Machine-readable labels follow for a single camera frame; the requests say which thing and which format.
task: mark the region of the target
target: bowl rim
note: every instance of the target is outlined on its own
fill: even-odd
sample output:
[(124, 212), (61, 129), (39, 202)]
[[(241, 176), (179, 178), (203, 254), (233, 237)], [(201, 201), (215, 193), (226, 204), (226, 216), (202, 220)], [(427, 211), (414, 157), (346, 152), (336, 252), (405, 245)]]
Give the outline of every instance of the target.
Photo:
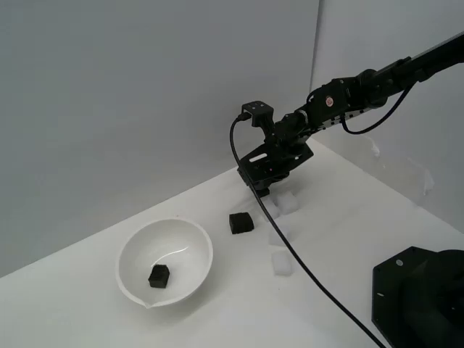
[[(121, 257), (123, 255), (123, 252), (124, 252), (124, 248), (125, 246), (128, 244), (128, 242), (133, 238), (135, 237), (135, 235), (137, 233), (139, 233), (140, 231), (142, 231), (145, 227), (148, 227), (150, 225), (153, 225), (155, 223), (159, 223), (161, 221), (166, 221), (166, 220), (177, 220), (177, 221), (183, 221), (185, 223), (190, 223), (191, 225), (195, 226), (196, 228), (198, 228), (202, 233), (203, 233), (203, 236), (204, 238), (206, 239), (206, 242), (208, 244), (208, 265), (207, 265), (207, 269), (205, 270), (204, 274), (203, 274), (203, 277), (201, 279), (200, 282), (198, 282), (198, 284), (187, 294), (184, 294), (184, 295), (180, 295), (178, 297), (175, 297), (174, 299), (169, 299), (169, 300), (166, 300), (166, 301), (161, 301), (161, 302), (155, 302), (154, 304), (147, 304), (145, 303), (144, 301), (142, 301), (141, 299), (139, 299), (137, 296), (133, 295), (129, 290), (126, 289), (126, 287), (124, 286), (124, 283), (123, 281), (121, 280), (121, 277), (120, 277), (120, 261), (121, 261)], [(137, 231), (135, 231), (134, 233), (132, 233), (132, 235), (130, 235), (130, 237), (125, 241), (125, 243), (123, 244), (123, 247), (121, 248), (119, 254), (118, 254), (118, 257), (116, 259), (116, 266), (115, 266), (115, 273), (116, 273), (116, 282), (117, 282), (117, 285), (119, 287), (119, 289), (121, 290), (121, 292), (126, 295), (127, 298), (131, 299), (132, 301), (134, 301), (135, 303), (138, 303), (142, 306), (144, 306), (145, 308), (153, 308), (153, 307), (162, 307), (162, 306), (166, 306), (166, 305), (171, 305), (172, 303), (176, 303), (176, 302), (179, 302), (187, 297), (189, 297), (190, 295), (192, 295), (204, 282), (204, 280), (206, 279), (208, 273), (210, 272), (210, 269), (211, 269), (211, 264), (212, 264), (212, 242), (211, 242), (211, 238), (210, 236), (208, 235), (208, 233), (206, 232), (206, 230), (201, 227), (198, 223), (196, 223), (195, 221), (193, 220), (190, 220), (190, 219), (187, 219), (187, 218), (184, 218), (184, 217), (178, 217), (178, 216), (175, 216), (175, 217), (164, 217), (164, 218), (160, 218), (160, 219), (156, 219), (156, 220), (152, 220), (150, 221), (149, 223), (143, 225), (142, 227), (140, 227)]]

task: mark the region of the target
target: white cube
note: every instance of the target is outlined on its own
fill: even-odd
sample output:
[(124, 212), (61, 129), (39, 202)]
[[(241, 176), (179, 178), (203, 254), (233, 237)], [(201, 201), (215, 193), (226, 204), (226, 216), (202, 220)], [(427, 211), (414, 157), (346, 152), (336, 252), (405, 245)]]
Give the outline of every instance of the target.
[(277, 204), (282, 215), (296, 212), (299, 208), (297, 199), (290, 191), (276, 195), (275, 203)]
[[(264, 206), (266, 207), (266, 209), (268, 210), (270, 216), (272, 217), (272, 219), (276, 219), (280, 216), (280, 212), (278, 211), (278, 208), (276, 207), (276, 205), (274, 204), (274, 202), (272, 201), (272, 199), (267, 196), (267, 197), (264, 197), (262, 200), (262, 203), (264, 204)], [(266, 215), (264, 214), (264, 212), (262, 212), (262, 216), (264, 217), (264, 219), (266, 221), (269, 221), (268, 218), (266, 217)]]
[(271, 255), (275, 276), (290, 276), (293, 273), (291, 267), (291, 255), (287, 250), (273, 252)]

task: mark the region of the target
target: white table surface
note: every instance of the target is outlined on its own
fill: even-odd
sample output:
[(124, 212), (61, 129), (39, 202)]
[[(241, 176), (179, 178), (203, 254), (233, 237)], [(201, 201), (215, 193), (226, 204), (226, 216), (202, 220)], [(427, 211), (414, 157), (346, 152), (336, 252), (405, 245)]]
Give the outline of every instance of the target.
[[(464, 249), (464, 235), (310, 141), (315, 156), (274, 191), (301, 209), (283, 217), (307, 265), (377, 336), (372, 268), (403, 249)], [(233, 236), (228, 214), (250, 211)], [(191, 298), (146, 310), (120, 292), (115, 260), (150, 220), (195, 220), (214, 248), (211, 272)], [(294, 263), (273, 276), (268, 226), (235, 170), (0, 278), (0, 347), (374, 347)]]

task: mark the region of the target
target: white wall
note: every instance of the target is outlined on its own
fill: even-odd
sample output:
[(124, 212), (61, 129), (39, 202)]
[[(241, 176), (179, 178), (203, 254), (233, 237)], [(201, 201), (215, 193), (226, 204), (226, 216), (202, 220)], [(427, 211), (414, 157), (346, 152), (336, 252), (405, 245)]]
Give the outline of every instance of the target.
[[(322, 0), (312, 87), (413, 57), (460, 33), (463, 14), (462, 0)], [(419, 83), (396, 113), (369, 136), (381, 156), (410, 158), (430, 171), (435, 187), (423, 206), (464, 232), (463, 80), (464, 65), (458, 65)], [(351, 121), (349, 127), (359, 130), (374, 123), (395, 99)], [(315, 138), (357, 162), (354, 144), (358, 143), (341, 127)], [(404, 165), (387, 168), (384, 175), (384, 181), (398, 183), (403, 194), (405, 185), (398, 182), (402, 180), (398, 172), (405, 169)]]
[[(304, 100), (317, 12), (318, 0), (0, 2), (0, 276), (232, 167), (241, 104)], [(262, 140), (238, 131), (241, 153)]]

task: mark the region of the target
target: black cube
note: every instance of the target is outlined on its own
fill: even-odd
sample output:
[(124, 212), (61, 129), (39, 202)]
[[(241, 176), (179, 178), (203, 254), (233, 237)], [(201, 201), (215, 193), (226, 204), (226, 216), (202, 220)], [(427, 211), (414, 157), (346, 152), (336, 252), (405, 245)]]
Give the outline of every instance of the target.
[(250, 232), (254, 228), (252, 217), (247, 212), (230, 214), (229, 225), (231, 226), (232, 234)]
[(166, 265), (155, 265), (152, 274), (148, 278), (152, 288), (164, 289), (169, 279), (169, 268)]

